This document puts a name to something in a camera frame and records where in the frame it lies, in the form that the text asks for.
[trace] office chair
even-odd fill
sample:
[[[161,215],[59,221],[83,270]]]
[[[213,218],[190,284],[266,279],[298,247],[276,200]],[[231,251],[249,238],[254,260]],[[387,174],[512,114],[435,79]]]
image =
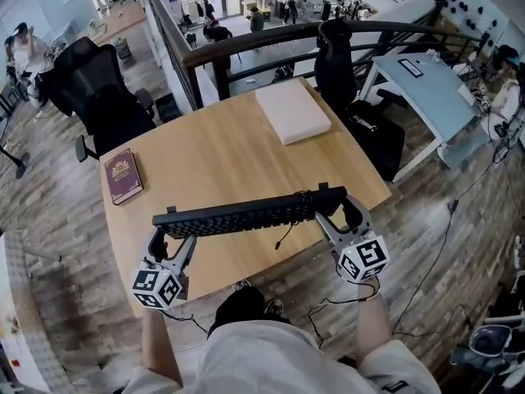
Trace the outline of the office chair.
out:
[[[350,46],[352,31],[342,20],[325,21],[319,25],[317,46],[320,48],[315,61],[315,78],[322,98],[345,124],[368,156],[379,175],[392,181],[399,170],[404,146],[404,130],[382,116],[392,103],[406,108],[400,96],[381,89],[381,103],[372,106],[365,101],[355,101],[357,86]]]
[[[94,151],[82,135],[76,140],[79,162],[88,156],[98,159],[155,128],[151,95],[145,89],[133,95],[126,88],[113,46],[98,47],[81,38],[58,56],[54,70],[56,92],[94,137]]]

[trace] wooden floor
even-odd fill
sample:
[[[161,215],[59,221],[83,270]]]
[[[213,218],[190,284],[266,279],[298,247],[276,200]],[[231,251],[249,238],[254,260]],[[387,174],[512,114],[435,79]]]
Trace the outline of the wooden floor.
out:
[[[135,45],[131,39],[136,63],[125,68],[126,82],[132,90],[144,86],[154,98],[165,94],[166,83],[151,54],[144,46]],[[410,110],[390,115],[407,132],[407,162],[430,135]],[[74,141],[84,133],[84,127],[78,118],[65,117],[56,110],[37,123],[33,116],[34,111],[25,104],[8,124],[4,141],[14,144],[14,154],[29,152],[31,158],[19,181],[14,179],[12,164],[0,159],[0,228],[23,230],[28,245],[34,248],[65,253],[61,264],[32,266],[35,298],[52,346],[70,375],[81,365],[103,365],[102,375],[75,382],[79,392],[108,393],[123,386],[130,369],[139,363],[141,322],[126,302],[112,257],[98,164],[90,159],[78,163],[75,157]],[[392,323],[438,255],[450,217],[447,204],[490,162],[488,147],[454,170],[445,169],[432,155],[412,176],[391,185],[392,197],[373,210],[374,227],[385,237],[392,258],[381,274]],[[493,167],[460,200],[446,247],[402,320],[403,332],[441,332],[421,338],[400,336],[431,370],[466,330],[457,305],[465,305],[470,318],[478,320],[500,277],[509,274],[512,241],[522,224],[516,204],[521,205],[525,192],[524,172],[525,157],[517,147],[509,155],[508,170],[504,164]],[[307,312],[313,305],[325,296],[347,300],[356,293],[335,274],[328,250],[326,242],[319,242],[251,279],[268,298],[280,297],[292,323],[311,333]],[[226,288],[172,313],[184,317],[195,314],[209,327],[217,306],[230,293]],[[355,312],[354,305],[328,306],[314,316],[325,338],[322,349],[329,356],[352,355]],[[192,323],[170,321],[168,325],[181,372],[190,383],[206,337]]]

